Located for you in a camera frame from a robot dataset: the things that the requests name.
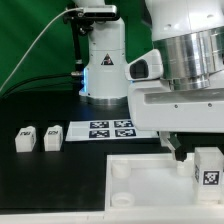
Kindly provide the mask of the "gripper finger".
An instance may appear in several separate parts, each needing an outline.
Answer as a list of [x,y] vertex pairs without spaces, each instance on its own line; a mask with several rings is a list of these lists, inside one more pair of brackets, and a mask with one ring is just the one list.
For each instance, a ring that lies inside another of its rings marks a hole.
[[160,132],[159,133],[160,143],[162,147],[168,147],[170,150],[173,149],[171,142],[169,141],[170,133],[169,132]]
[[176,133],[171,133],[168,138],[170,143],[170,150],[172,152],[172,156],[176,161],[184,162],[187,158],[187,153],[180,143],[178,136]]

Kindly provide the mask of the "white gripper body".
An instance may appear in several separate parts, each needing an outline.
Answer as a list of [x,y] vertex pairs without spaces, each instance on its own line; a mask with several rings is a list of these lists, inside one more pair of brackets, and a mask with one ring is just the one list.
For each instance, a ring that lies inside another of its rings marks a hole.
[[128,106],[139,130],[224,133],[224,88],[171,91],[162,80],[135,82]]

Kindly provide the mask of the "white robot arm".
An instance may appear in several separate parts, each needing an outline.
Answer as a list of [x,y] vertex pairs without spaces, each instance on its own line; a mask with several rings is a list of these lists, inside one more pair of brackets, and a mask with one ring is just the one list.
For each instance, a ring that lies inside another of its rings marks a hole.
[[224,133],[224,0],[142,0],[153,49],[130,63],[116,7],[73,1],[92,28],[82,98],[127,99],[135,127],[167,146],[171,133]]

